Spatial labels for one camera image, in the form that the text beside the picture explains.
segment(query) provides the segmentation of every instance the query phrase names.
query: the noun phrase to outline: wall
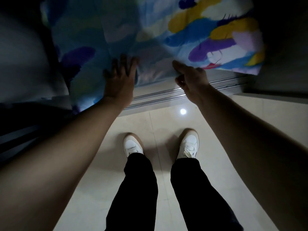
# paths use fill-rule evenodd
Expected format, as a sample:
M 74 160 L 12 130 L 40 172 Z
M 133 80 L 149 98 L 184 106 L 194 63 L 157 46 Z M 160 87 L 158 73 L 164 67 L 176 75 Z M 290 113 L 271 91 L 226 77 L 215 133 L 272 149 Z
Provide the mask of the wall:
M 67 95 L 61 75 L 51 70 L 40 16 L 0 7 L 0 103 Z

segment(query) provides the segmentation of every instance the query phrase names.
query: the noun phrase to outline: white sneaker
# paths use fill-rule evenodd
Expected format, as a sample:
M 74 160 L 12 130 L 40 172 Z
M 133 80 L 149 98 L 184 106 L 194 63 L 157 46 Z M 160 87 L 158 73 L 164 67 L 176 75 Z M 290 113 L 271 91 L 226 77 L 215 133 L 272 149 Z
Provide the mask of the white sneaker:
M 139 137 L 133 133 L 128 133 L 124 137 L 123 146 L 127 157 L 136 152 L 143 154 L 143 144 Z
M 179 154 L 177 155 L 177 159 L 180 158 L 195 158 L 197 151 L 199 149 L 199 137 L 198 133 L 193 129 L 185 129 Z

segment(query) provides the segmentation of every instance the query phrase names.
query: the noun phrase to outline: colorful fabric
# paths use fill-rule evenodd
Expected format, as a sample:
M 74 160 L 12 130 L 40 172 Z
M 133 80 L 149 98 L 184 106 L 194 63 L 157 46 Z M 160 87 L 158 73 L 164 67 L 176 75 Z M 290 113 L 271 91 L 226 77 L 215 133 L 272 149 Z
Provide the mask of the colorful fabric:
M 76 112 L 102 98 L 103 69 L 139 56 L 136 86 L 177 76 L 171 62 L 258 74 L 264 45 L 251 0 L 46 0 L 59 70 Z

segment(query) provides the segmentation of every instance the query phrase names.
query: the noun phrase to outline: black pants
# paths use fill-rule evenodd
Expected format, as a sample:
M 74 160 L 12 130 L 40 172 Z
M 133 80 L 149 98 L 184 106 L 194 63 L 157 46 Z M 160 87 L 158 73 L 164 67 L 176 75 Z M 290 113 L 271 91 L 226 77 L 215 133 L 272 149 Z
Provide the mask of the black pants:
M 125 179 L 106 218 L 106 230 L 154 230 L 158 188 L 150 160 L 133 153 L 124 172 Z M 197 159 L 177 159 L 171 169 L 171 184 L 189 231 L 243 230 Z

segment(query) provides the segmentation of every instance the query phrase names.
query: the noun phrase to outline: finger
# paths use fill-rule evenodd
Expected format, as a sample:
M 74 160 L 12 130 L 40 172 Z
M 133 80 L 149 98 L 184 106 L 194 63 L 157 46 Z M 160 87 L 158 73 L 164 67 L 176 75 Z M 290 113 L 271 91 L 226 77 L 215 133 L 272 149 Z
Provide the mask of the finger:
M 191 73 L 194 70 L 193 67 L 187 66 L 177 60 L 173 60 L 172 66 L 176 71 L 183 73 L 183 74 Z
M 109 79 L 111 77 L 111 74 L 108 70 L 104 69 L 103 76 L 105 77 L 105 79 Z
M 176 84 L 183 89 L 183 91 L 186 93 L 189 91 L 188 86 L 186 85 L 185 81 L 181 81 L 178 77 L 175 78 Z
M 138 61 L 139 60 L 136 57 L 133 57 L 131 59 L 131 65 L 130 65 L 130 68 L 129 68 L 129 77 L 132 78 L 133 80 L 135 80 Z
M 127 75 L 127 57 L 125 54 L 121 54 L 120 64 L 121 75 Z
M 118 76 L 119 74 L 118 60 L 114 58 L 112 60 L 112 75 Z

